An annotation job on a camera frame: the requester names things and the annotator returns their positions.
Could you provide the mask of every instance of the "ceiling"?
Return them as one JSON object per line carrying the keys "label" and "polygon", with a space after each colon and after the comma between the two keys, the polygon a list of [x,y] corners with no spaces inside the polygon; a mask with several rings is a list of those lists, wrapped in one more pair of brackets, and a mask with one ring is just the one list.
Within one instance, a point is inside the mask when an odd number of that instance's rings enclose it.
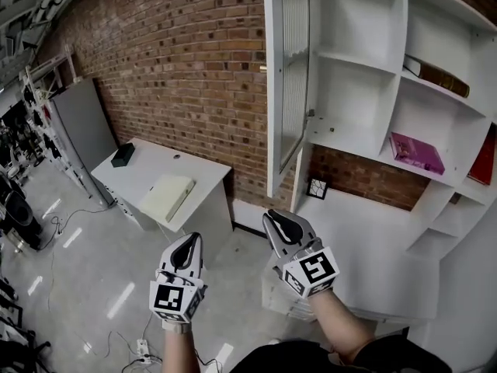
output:
{"label": "ceiling", "polygon": [[[57,18],[71,0],[59,1],[59,4],[54,4],[55,1],[0,0],[0,89],[19,78],[19,72],[33,60],[51,20]],[[57,7],[57,13],[49,16],[51,7]]]}

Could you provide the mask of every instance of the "red book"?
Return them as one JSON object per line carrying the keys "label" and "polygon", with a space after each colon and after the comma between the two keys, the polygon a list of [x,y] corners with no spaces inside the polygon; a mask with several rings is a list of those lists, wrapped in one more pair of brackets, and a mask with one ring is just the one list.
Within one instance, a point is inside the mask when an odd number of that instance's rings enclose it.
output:
{"label": "red book", "polygon": [[494,167],[494,154],[495,125],[492,125],[490,126],[485,142],[483,142],[481,151],[474,161],[474,165],[471,167],[471,170],[467,176],[484,185],[490,185],[490,182],[492,181],[492,170]]}

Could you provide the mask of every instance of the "shelf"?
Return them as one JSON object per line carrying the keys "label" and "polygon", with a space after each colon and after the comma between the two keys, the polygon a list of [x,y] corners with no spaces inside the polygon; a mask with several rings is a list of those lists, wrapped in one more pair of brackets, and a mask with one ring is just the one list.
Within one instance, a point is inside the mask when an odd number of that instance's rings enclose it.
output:
{"label": "shelf", "polygon": [[444,12],[456,16],[459,20],[464,21],[469,26],[489,32],[497,32],[495,26],[489,19],[485,18],[480,12],[461,0],[424,0],[429,4],[436,6]]}
{"label": "shelf", "polygon": [[[440,92],[429,88],[419,92],[417,83],[401,82],[380,160],[455,187],[473,165],[488,126],[487,118]],[[444,174],[395,161],[389,140],[391,132],[433,145],[442,159]]]}
{"label": "shelf", "polygon": [[456,204],[446,205],[430,228],[446,235],[463,238],[473,229],[485,212],[486,207],[483,204],[461,196]]}
{"label": "shelf", "polygon": [[458,243],[459,240],[455,236],[447,235],[433,229],[426,229],[408,250],[408,253],[421,258],[438,261],[444,258]]}
{"label": "shelf", "polygon": [[411,247],[442,213],[454,195],[454,188],[439,181],[430,181],[411,210],[410,237],[405,248]]}
{"label": "shelf", "polygon": [[407,0],[321,0],[321,45],[328,58],[385,71],[400,70]]}
{"label": "shelf", "polygon": [[456,238],[461,236],[461,215],[457,205],[448,203],[430,228]]}
{"label": "shelf", "polygon": [[308,141],[326,148],[338,149],[372,159],[374,132],[371,127],[357,126],[351,122],[329,117],[313,117],[307,132]]}
{"label": "shelf", "polygon": [[57,55],[56,57],[51,58],[50,60],[44,62],[40,66],[31,70],[31,79],[33,84],[40,81],[43,77],[45,77],[50,71],[53,71],[57,66],[62,64],[65,60],[68,59],[68,54],[72,54],[72,49],[69,49],[69,52],[62,53]]}
{"label": "shelf", "polygon": [[439,183],[443,183],[450,187],[455,186],[457,181],[454,176],[454,164],[452,164],[452,160],[449,155],[443,154],[443,151],[438,151],[440,158],[442,159],[443,165],[445,167],[445,172],[442,175],[437,173],[432,173],[431,171],[420,169],[419,167],[414,167],[408,165],[407,163],[395,160],[390,146],[390,139],[388,137],[389,135],[387,135],[387,139],[385,140],[383,148],[381,149],[380,156],[377,158],[378,162],[382,162],[390,166],[398,167],[399,169],[410,171],[411,173],[418,174],[426,178],[430,178],[431,180],[438,181]]}
{"label": "shelf", "polygon": [[470,86],[470,93],[465,99],[436,85],[418,83],[493,119],[497,98],[495,32],[495,25],[460,0],[409,0],[406,54],[458,77]]}
{"label": "shelf", "polygon": [[478,181],[472,180],[471,178],[464,178],[463,183],[456,188],[456,191],[465,197],[468,197],[480,204],[490,205],[495,196],[497,196],[497,188],[495,187],[495,163],[494,172],[492,174],[492,183],[489,186],[483,185]]}
{"label": "shelf", "polygon": [[420,78],[417,78],[414,76],[410,71],[403,70],[401,74],[403,79],[409,80],[410,82],[414,82],[416,84],[422,85],[423,87],[428,87],[429,89],[432,89],[436,92],[439,92],[441,95],[447,96],[448,98],[452,99],[456,103],[462,103],[465,106],[470,107],[471,109],[474,109],[478,112],[478,110],[470,104],[467,98],[464,98],[462,96],[459,96],[458,94],[455,94],[454,92],[451,92],[448,89],[445,89],[444,87],[440,87],[439,85],[436,85],[431,82],[427,82],[426,80],[422,80]]}
{"label": "shelf", "polygon": [[394,107],[398,78],[335,60],[320,61],[318,74],[318,103],[308,128],[309,141],[367,158],[377,156]]}
{"label": "shelf", "polygon": [[318,48],[317,54],[322,58],[330,58],[337,61],[349,62],[351,64],[357,64],[366,66],[368,68],[378,69],[380,71],[385,71],[387,73],[395,74],[395,70],[390,69],[386,64],[379,61],[374,61],[365,57],[358,57],[353,54],[344,54],[334,51],[330,47],[321,46]]}

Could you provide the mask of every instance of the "black chair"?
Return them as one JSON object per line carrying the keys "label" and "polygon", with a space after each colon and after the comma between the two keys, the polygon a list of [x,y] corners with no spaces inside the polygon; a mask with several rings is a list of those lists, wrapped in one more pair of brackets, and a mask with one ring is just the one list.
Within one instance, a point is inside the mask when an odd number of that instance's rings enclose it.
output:
{"label": "black chair", "polygon": [[12,314],[17,312],[17,322],[11,322],[15,327],[23,327],[23,309],[16,303],[11,302],[6,297],[0,295],[0,307],[9,310]]}
{"label": "black chair", "polygon": [[43,371],[50,373],[40,360],[40,352],[50,347],[50,343],[47,341],[35,347],[32,333],[28,333],[28,342],[26,346],[15,341],[0,340],[0,368],[11,368],[18,373],[37,373],[38,365]]}
{"label": "black chair", "polygon": [[6,295],[10,297],[11,300],[15,301],[17,299],[17,294],[14,288],[10,285],[9,281],[0,275],[0,291],[3,291]]}

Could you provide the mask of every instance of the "black box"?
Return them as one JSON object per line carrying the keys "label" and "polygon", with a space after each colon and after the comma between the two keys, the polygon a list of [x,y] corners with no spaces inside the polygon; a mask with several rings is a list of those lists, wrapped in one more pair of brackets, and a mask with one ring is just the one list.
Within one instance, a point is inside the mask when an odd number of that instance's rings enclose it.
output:
{"label": "black box", "polygon": [[124,167],[130,161],[134,152],[134,145],[128,142],[117,149],[116,154],[110,161],[113,167]]}

